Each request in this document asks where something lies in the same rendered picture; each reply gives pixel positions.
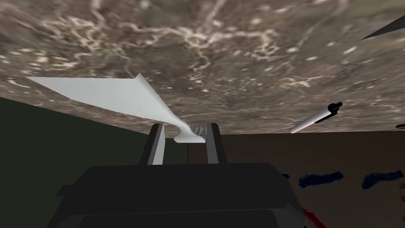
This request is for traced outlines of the white pen with black cap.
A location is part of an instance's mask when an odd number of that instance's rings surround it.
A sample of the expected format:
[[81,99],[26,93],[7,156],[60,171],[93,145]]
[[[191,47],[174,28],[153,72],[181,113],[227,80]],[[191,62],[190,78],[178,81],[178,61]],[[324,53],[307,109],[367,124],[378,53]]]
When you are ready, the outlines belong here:
[[309,118],[302,121],[300,124],[294,126],[289,130],[290,133],[296,133],[310,125],[320,123],[334,115],[339,111],[339,108],[343,105],[342,102],[331,103],[327,108],[322,109],[321,111],[311,115]]

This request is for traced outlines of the white folded paper sheet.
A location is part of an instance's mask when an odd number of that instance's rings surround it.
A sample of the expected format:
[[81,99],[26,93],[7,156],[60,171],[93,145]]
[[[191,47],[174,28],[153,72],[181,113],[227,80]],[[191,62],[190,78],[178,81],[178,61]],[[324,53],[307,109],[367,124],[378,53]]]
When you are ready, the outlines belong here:
[[155,120],[174,125],[180,133],[174,136],[177,143],[205,143],[205,137],[195,133],[177,117],[138,74],[135,78],[55,78],[29,77],[71,100],[113,112]]

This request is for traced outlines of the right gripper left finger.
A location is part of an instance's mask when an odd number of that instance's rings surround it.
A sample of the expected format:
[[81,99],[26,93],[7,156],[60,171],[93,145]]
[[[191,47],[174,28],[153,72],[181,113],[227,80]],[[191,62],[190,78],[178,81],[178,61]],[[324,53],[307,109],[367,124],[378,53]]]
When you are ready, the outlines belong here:
[[143,148],[139,165],[162,165],[165,151],[165,129],[163,123],[155,123],[151,127],[146,144]]

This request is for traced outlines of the black pointed flat object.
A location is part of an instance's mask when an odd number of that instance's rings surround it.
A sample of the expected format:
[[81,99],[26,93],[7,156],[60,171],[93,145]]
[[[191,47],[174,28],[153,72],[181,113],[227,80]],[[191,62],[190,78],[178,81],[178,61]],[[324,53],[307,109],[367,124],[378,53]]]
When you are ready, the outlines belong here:
[[381,29],[373,32],[372,34],[364,37],[361,40],[365,40],[365,39],[372,38],[372,37],[375,37],[375,36],[378,36],[378,35],[393,32],[393,31],[403,29],[403,28],[405,28],[405,15],[403,15],[402,17],[392,21],[391,23],[389,23],[386,26],[382,27]]

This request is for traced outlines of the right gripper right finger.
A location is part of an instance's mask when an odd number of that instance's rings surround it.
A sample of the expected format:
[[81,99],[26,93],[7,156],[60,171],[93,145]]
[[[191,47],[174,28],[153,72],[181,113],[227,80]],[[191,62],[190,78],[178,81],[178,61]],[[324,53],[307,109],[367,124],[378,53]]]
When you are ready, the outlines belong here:
[[204,138],[206,142],[207,159],[209,164],[227,163],[225,149],[223,146],[223,141],[218,124],[191,124],[190,128],[193,133],[196,133],[197,135]]

